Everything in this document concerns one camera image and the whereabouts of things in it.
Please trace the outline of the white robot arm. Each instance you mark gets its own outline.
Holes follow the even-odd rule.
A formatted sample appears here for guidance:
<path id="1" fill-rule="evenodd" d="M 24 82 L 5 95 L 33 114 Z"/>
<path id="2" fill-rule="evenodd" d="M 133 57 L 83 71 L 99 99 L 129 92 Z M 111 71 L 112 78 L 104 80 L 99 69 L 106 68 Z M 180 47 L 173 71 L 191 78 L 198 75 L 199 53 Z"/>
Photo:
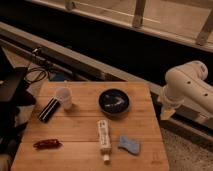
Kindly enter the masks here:
<path id="1" fill-rule="evenodd" d="M 201 61 L 191 61 L 169 69 L 166 85 L 158 101 L 162 104 L 161 120 L 168 120 L 185 98 L 189 98 L 213 115 L 213 86 L 207 84 L 208 68 Z"/>

